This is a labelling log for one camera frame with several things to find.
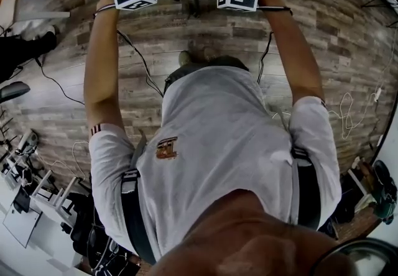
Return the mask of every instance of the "wooden floor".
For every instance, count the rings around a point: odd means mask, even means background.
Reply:
[[[354,98],[353,122],[357,123],[370,94],[381,81],[384,85],[379,103],[371,103],[362,124],[352,130],[348,139],[342,139],[341,121],[330,114],[342,172],[348,169],[355,156],[362,155],[368,160],[373,156],[369,142],[375,146],[384,133],[397,92],[395,61],[398,50],[394,64],[384,71],[391,56],[394,35],[394,30],[386,25],[393,22],[394,14],[387,9],[361,9],[360,5],[367,1],[287,0],[320,66],[329,109],[340,113],[340,101],[350,92]],[[130,36],[146,58],[159,86],[163,88],[165,77],[178,67],[180,51],[191,50],[200,58],[205,46],[240,58],[256,77],[258,61],[270,32],[262,13],[217,10],[215,0],[211,0],[202,1],[202,15],[196,19],[188,14],[189,2],[160,0],[156,6],[121,14],[119,29]],[[30,38],[45,32],[49,24],[58,27],[59,45],[47,55],[44,71],[63,86],[67,95],[80,101],[83,100],[85,58],[95,4],[96,0],[22,0],[25,9],[71,10],[69,19],[36,21],[23,28],[24,36]],[[122,115],[128,136],[137,142],[137,128],[151,137],[160,126],[162,101],[146,85],[139,56],[122,40],[119,55]],[[265,63],[261,81],[265,102],[271,106],[270,110],[279,106],[290,111],[291,92],[275,43]],[[28,128],[34,129],[40,136],[38,151],[42,158],[50,163],[61,160],[81,176],[73,161],[72,145],[88,138],[84,107],[66,99],[55,83],[41,75],[34,62],[27,64],[13,81],[16,80],[27,83],[31,91],[2,105],[7,109],[7,117],[14,118],[9,137],[13,133],[22,134]],[[349,102],[344,102],[344,113],[348,106]],[[88,175],[87,144],[77,144],[75,155]],[[63,182],[72,176],[61,164],[54,165],[52,170]]]

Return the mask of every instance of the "floor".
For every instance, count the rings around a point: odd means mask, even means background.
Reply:
[[[362,118],[370,94],[383,85],[378,104],[370,101],[366,117],[342,138],[341,120],[330,114],[335,134],[340,170],[347,171],[357,155],[367,160],[387,126],[397,93],[398,67],[387,64],[391,57],[394,30],[386,25],[394,21],[391,10],[361,9],[368,0],[286,0],[300,24],[321,69],[329,110],[340,113],[340,101],[346,92],[354,98],[353,122]],[[44,71],[55,78],[67,95],[83,100],[85,57],[93,23],[96,0],[22,0],[31,10],[71,10],[69,19],[52,21],[60,35],[58,47],[44,60]],[[199,18],[188,15],[189,0],[160,0],[154,7],[121,13],[119,29],[130,36],[145,57],[154,80],[163,88],[165,77],[178,67],[178,54],[191,50],[200,59],[203,47],[211,46],[221,54],[240,58],[257,78],[258,61],[266,48],[270,27],[261,12],[240,14],[215,8],[215,0],[202,1]],[[24,36],[45,32],[48,22],[33,22],[23,27]],[[160,126],[161,98],[145,83],[145,71],[139,56],[119,41],[119,77],[121,111],[128,136],[139,140],[138,128],[151,137]],[[84,107],[63,96],[58,86],[45,79],[39,67],[30,62],[13,81],[27,83],[31,91],[3,104],[6,116],[13,117],[9,137],[32,128],[40,136],[39,154],[48,163],[60,160],[76,175],[72,145],[86,141]],[[291,110],[291,92],[275,43],[265,59],[261,80],[264,100],[270,111],[278,106]],[[346,114],[349,101],[343,103]],[[75,156],[88,176],[90,157],[87,144],[77,144]],[[60,163],[52,167],[61,182],[72,173]]]

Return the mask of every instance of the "grey t-shirt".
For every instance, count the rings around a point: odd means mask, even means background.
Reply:
[[[298,100],[289,132],[274,124],[249,72],[207,67],[167,90],[162,127],[139,158],[142,217],[156,260],[179,244],[216,200],[242,189],[264,211],[297,223],[299,186],[292,142],[307,150],[317,170],[322,225],[341,198],[328,112],[315,97]],[[106,233],[132,248],[121,205],[121,177],[134,151],[117,126],[101,125],[90,140],[93,196]]]

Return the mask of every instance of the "forearm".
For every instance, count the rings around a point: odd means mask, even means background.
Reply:
[[[282,0],[267,1],[268,5],[281,6]],[[322,79],[315,57],[300,27],[287,11],[264,11],[282,59],[287,80],[292,90],[293,103],[304,96],[324,100]]]
[[[106,2],[100,2],[98,8]],[[122,125],[118,103],[118,36],[119,11],[99,13],[91,31],[86,58],[84,97],[89,126],[101,122]]]

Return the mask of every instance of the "logo on shirt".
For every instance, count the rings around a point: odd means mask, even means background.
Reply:
[[[177,156],[174,151],[174,142],[177,141],[177,137],[167,138],[160,141],[157,144],[156,157],[158,159],[171,159]]]

